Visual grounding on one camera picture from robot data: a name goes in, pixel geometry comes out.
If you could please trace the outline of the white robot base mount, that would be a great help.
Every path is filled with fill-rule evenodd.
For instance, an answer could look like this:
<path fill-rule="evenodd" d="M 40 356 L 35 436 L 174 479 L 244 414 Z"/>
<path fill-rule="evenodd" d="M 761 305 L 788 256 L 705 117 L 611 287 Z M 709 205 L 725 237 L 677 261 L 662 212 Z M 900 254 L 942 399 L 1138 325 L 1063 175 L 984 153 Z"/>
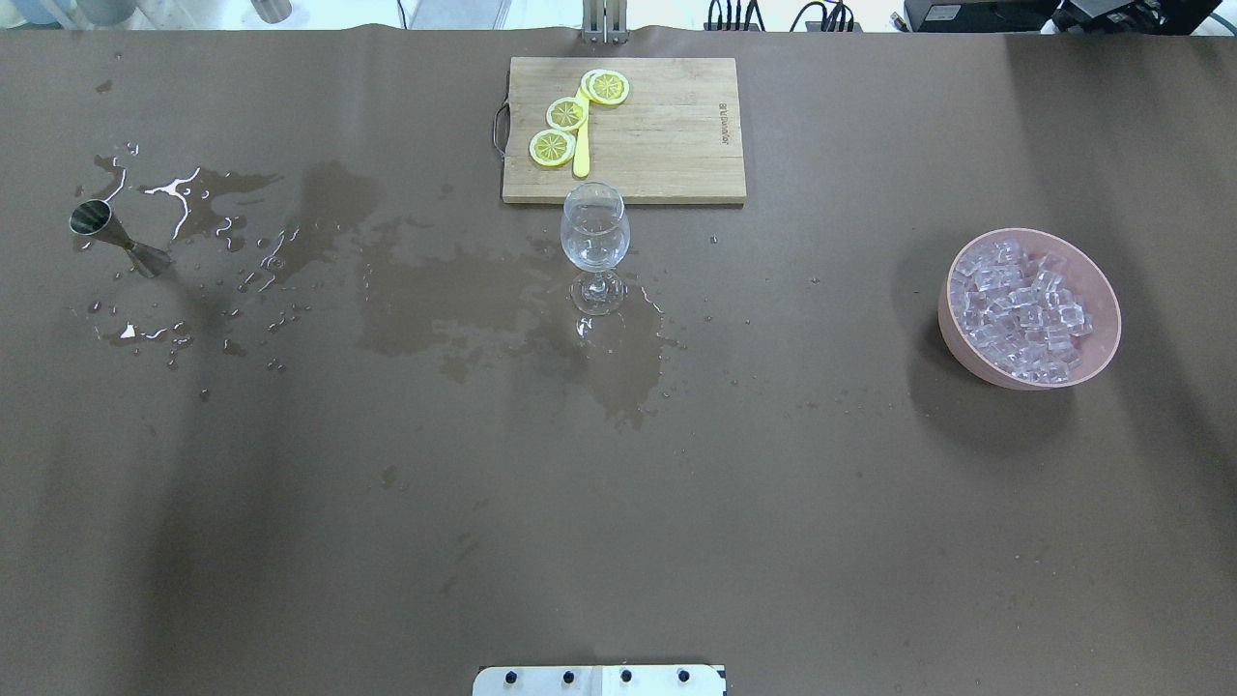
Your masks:
<path fill-rule="evenodd" d="M 516 665 L 477 671 L 473 695 L 729 695 L 708 664 Z"/>

